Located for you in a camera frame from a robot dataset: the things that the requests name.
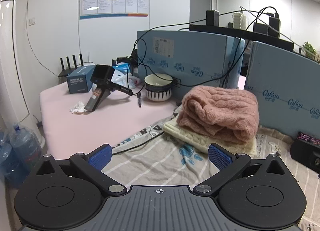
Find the metal screw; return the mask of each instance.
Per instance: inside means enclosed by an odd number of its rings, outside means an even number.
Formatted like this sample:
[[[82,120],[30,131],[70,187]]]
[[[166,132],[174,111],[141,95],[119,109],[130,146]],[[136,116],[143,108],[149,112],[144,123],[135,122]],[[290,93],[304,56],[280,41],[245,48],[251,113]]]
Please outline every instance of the metal screw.
[[[112,185],[109,187],[109,191],[114,193],[119,193],[124,190],[124,187],[121,185]]]
[[[196,187],[196,190],[201,193],[207,193],[211,191],[211,187],[208,185],[199,185]]]

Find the white label on box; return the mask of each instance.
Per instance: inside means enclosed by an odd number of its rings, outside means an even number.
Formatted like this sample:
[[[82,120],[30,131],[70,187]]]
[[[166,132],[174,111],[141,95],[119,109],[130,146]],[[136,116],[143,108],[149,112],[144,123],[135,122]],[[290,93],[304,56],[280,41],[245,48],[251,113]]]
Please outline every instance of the white label on box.
[[[165,38],[153,38],[153,53],[173,58],[174,40]]]

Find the large blue water jug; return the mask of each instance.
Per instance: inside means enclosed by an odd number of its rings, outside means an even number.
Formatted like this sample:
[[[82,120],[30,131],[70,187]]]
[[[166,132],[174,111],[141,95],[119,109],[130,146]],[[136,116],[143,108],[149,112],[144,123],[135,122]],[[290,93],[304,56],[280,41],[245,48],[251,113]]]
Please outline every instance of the large blue water jug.
[[[14,130],[16,136],[12,147],[26,168],[31,171],[42,156],[39,141],[36,135],[26,128],[20,129],[19,126],[15,125]]]
[[[10,144],[0,144],[0,171],[15,188],[19,188],[28,176]]]

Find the folded yellow cloth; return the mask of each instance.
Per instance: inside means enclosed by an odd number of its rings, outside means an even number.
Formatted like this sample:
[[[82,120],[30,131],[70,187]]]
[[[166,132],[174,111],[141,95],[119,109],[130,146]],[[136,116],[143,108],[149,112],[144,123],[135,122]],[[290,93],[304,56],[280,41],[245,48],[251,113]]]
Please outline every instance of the folded yellow cloth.
[[[252,158],[257,155],[257,141],[255,137],[245,143],[222,141],[213,137],[198,134],[187,128],[180,127],[177,123],[177,117],[166,122],[163,126],[163,130],[173,137],[192,145],[205,154],[208,154],[210,144],[216,143],[232,154],[246,153]]]

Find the triangular cutout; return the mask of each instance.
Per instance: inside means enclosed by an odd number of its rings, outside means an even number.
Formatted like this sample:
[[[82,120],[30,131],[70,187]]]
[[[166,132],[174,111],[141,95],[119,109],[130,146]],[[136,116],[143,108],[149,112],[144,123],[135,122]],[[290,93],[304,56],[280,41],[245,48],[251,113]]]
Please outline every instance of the triangular cutout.
[[[281,168],[280,164],[278,161],[274,160],[274,161],[271,161],[268,169],[267,169],[267,173],[273,173],[273,174],[280,174],[280,175],[283,175],[284,174],[284,171],[283,169]]]
[[[50,161],[45,161],[44,163],[42,163],[40,169],[37,172],[37,175],[45,175],[51,173],[55,173],[55,170],[52,167]]]

